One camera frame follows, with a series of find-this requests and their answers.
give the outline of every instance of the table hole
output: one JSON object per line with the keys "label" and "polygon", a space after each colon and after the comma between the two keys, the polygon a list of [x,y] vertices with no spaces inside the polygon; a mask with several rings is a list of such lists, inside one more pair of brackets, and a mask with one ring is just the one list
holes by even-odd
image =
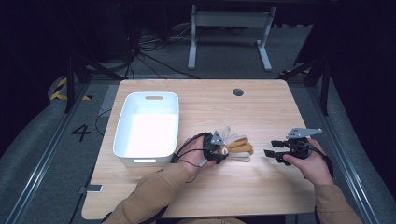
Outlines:
{"label": "table hole", "polygon": [[242,96],[244,94],[244,91],[242,91],[241,89],[233,89],[233,94],[235,96]]}

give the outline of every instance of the hand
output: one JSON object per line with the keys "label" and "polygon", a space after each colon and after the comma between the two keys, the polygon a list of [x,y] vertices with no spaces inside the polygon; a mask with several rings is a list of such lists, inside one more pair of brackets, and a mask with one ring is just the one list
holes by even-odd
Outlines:
{"label": "hand", "polygon": [[[323,151],[320,144],[314,139],[308,139],[309,144]],[[313,151],[312,154],[305,160],[300,160],[291,155],[284,155],[283,160],[295,165],[303,173],[304,177],[314,185],[329,185],[333,184],[332,176],[329,168],[321,156]]]}
{"label": "hand", "polygon": [[212,167],[215,162],[208,161],[203,167],[199,168],[198,165],[205,159],[204,152],[202,150],[194,150],[194,149],[203,149],[204,148],[204,137],[198,137],[197,139],[190,142],[186,145],[183,150],[181,150],[180,155],[183,155],[179,159],[179,164],[183,165],[190,173],[191,176],[195,176],[198,174],[200,169]]}

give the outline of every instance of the white storage tub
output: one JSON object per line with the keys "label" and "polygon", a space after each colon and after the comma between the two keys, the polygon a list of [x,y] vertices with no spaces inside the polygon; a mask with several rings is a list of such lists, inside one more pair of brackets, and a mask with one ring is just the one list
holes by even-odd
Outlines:
{"label": "white storage tub", "polygon": [[164,166],[176,150],[178,97],[172,92],[134,92],[121,110],[113,152],[127,166]]}

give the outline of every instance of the cloth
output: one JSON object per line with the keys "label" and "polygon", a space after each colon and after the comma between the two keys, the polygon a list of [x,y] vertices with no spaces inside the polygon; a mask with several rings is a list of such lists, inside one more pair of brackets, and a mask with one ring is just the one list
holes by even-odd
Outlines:
{"label": "cloth", "polygon": [[[176,197],[177,192],[190,179],[190,173],[181,164],[171,163],[155,174],[140,179],[136,189],[128,198],[121,201],[106,224],[140,223],[154,217]],[[362,223],[347,203],[342,191],[336,185],[315,186],[318,217],[321,224]],[[242,224],[243,222],[226,217],[185,219],[179,224]]]}

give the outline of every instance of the wooden table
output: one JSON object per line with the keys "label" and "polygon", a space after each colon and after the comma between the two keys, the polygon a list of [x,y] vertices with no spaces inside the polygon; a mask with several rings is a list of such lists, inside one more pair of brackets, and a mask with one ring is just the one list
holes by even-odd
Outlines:
{"label": "wooden table", "polygon": [[[235,96],[234,89],[244,92]],[[254,147],[250,162],[224,161],[204,170],[178,194],[163,217],[221,217],[309,213],[314,210],[313,185],[293,166],[267,158],[271,140],[285,140],[304,122],[283,80],[125,80],[107,124],[91,184],[103,185],[89,193],[82,208],[87,219],[103,218],[134,190],[142,175],[159,167],[126,167],[113,153],[113,141],[123,102],[135,91],[171,91],[179,98],[177,148],[202,132],[247,135]]]}

